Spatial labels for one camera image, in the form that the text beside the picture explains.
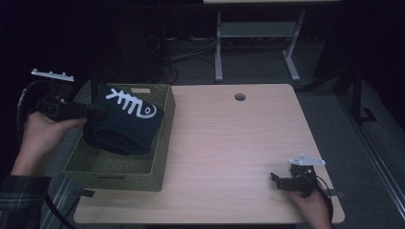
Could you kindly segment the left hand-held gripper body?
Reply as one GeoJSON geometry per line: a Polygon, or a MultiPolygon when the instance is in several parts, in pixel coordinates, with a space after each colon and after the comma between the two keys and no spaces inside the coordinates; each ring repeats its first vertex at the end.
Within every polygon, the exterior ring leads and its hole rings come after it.
{"type": "Polygon", "coordinates": [[[33,69],[32,75],[49,78],[48,90],[38,100],[37,109],[40,113],[56,122],[87,117],[87,106],[85,104],[68,100],[75,82],[72,75],[40,72],[38,69],[33,69]]]}

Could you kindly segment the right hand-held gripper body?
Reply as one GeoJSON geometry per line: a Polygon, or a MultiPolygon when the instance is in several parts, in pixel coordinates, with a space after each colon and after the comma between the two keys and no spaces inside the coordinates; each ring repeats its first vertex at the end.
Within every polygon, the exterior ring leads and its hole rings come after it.
{"type": "Polygon", "coordinates": [[[317,186],[315,165],[325,165],[326,161],[322,158],[301,154],[290,161],[290,173],[293,180],[298,184],[298,192],[303,198],[307,198],[317,186]]]}

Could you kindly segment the dark navy printed shirt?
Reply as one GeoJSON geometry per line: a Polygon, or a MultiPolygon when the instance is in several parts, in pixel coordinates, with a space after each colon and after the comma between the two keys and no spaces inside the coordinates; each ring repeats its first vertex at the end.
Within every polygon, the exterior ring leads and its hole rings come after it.
{"type": "Polygon", "coordinates": [[[87,144],[114,154],[150,153],[165,112],[134,95],[101,85],[95,104],[107,110],[103,117],[89,117],[83,127],[87,144]]]}

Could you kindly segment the green woven basket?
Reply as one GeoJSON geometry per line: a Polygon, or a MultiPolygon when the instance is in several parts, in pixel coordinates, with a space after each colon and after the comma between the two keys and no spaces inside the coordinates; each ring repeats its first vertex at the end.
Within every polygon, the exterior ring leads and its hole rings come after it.
{"type": "Polygon", "coordinates": [[[84,188],[112,190],[161,190],[176,103],[167,84],[110,84],[165,112],[146,155],[119,155],[87,144],[84,137],[64,168],[64,173],[84,188]]]}

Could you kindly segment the person's right hand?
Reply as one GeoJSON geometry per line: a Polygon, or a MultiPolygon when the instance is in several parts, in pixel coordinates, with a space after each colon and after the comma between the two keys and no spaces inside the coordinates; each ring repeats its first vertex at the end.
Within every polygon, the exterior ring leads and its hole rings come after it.
{"type": "Polygon", "coordinates": [[[313,190],[306,198],[294,192],[287,195],[311,229],[332,229],[328,205],[321,194],[313,190]]]}

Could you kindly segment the person's left hand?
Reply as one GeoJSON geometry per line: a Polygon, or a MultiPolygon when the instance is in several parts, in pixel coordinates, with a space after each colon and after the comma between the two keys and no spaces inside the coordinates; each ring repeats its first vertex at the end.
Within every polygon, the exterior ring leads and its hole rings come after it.
{"type": "Polygon", "coordinates": [[[43,177],[46,165],[63,136],[72,128],[82,126],[86,121],[86,118],[80,118],[55,122],[40,112],[30,114],[11,175],[43,177]]]}

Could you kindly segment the black metal stand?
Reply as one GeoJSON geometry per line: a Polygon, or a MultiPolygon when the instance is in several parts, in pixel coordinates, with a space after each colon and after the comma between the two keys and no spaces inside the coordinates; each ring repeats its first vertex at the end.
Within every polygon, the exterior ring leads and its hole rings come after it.
{"type": "Polygon", "coordinates": [[[338,80],[333,87],[336,95],[344,96],[351,93],[349,111],[358,125],[365,122],[376,122],[377,119],[369,108],[363,108],[362,102],[362,75],[354,66],[345,65],[338,74],[338,80]]]}

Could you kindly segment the white metal stand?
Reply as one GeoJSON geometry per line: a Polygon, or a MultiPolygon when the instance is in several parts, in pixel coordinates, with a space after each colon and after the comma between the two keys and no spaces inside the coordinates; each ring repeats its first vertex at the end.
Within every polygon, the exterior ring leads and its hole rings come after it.
{"type": "Polygon", "coordinates": [[[222,13],[217,13],[216,50],[214,54],[215,81],[224,80],[222,41],[226,38],[289,38],[290,43],[282,51],[291,79],[300,80],[292,55],[302,28],[306,12],[301,10],[295,21],[282,22],[224,22],[222,13]]]}

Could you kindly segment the aluminium rail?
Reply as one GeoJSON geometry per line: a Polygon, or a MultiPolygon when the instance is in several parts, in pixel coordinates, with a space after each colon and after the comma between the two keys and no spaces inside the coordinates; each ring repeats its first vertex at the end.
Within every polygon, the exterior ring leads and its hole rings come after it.
{"type": "Polygon", "coordinates": [[[369,133],[365,129],[364,121],[361,121],[352,113],[352,106],[349,100],[343,96],[339,96],[337,100],[347,116],[347,119],[350,121],[351,125],[365,146],[372,165],[380,177],[385,189],[387,190],[397,212],[405,221],[405,192],[401,190],[398,182],[389,170],[387,163],[381,157],[381,154],[377,150],[369,133]]]}
{"type": "Polygon", "coordinates": [[[40,229],[77,229],[73,221],[74,210],[82,198],[91,198],[94,194],[94,191],[63,177],[46,195],[40,229]]]}

